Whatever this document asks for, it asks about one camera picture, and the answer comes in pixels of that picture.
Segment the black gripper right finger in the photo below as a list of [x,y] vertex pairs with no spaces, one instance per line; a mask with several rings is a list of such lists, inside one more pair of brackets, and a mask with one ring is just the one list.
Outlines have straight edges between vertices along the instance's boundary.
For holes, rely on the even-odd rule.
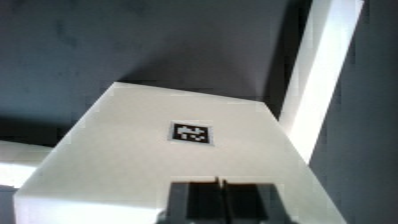
[[224,183],[228,224],[286,224],[288,215],[276,185]]

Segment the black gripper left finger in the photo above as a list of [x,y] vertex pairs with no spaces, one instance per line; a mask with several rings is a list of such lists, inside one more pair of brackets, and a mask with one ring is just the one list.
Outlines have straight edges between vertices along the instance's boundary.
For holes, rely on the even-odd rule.
[[223,224],[217,182],[175,182],[166,210],[167,224]]

